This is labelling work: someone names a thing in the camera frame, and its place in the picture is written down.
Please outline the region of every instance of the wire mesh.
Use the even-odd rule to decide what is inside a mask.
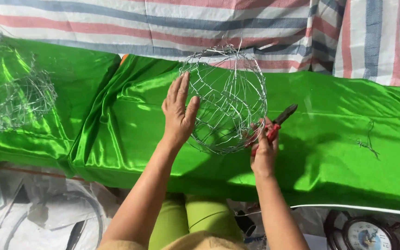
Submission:
[[[227,44],[189,56],[180,74],[185,71],[191,73],[189,95],[200,98],[191,135],[199,146],[194,147],[227,154],[256,140],[252,125],[264,127],[267,101],[265,77],[255,59]]]
[[[55,103],[49,73],[38,68],[35,57],[0,34],[0,131],[40,119]]]

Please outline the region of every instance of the person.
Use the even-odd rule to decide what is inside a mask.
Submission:
[[[99,250],[243,250],[242,234],[226,200],[166,194],[172,164],[194,129],[200,99],[185,108],[189,73],[169,87],[162,110],[164,135],[144,171],[113,217]],[[268,129],[272,126],[266,119]],[[269,144],[266,131],[251,157],[262,221],[271,250],[309,250],[292,218],[274,176],[277,139]]]

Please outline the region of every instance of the clock face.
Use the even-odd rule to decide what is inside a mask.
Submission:
[[[369,222],[355,222],[347,231],[348,244],[354,250],[392,250],[388,235]]]

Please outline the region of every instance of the woman's right hand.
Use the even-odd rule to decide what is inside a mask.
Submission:
[[[256,156],[251,156],[251,169],[257,177],[274,176],[275,156],[279,150],[278,137],[272,143],[269,143],[266,137],[267,132],[273,128],[273,123],[268,117],[265,117],[265,125],[267,128],[259,128],[257,131],[259,143],[253,145],[253,148],[259,148]]]

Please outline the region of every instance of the red pliers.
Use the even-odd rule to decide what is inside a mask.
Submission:
[[[288,119],[295,111],[297,110],[297,104],[293,104],[285,109],[276,119],[272,121],[273,127],[268,131],[268,134],[266,135],[266,138],[268,139],[268,143],[272,143],[274,139],[277,137],[279,134],[279,129],[281,129],[281,124]],[[253,148],[251,150],[251,156],[256,156],[256,151],[258,149],[258,146]]]

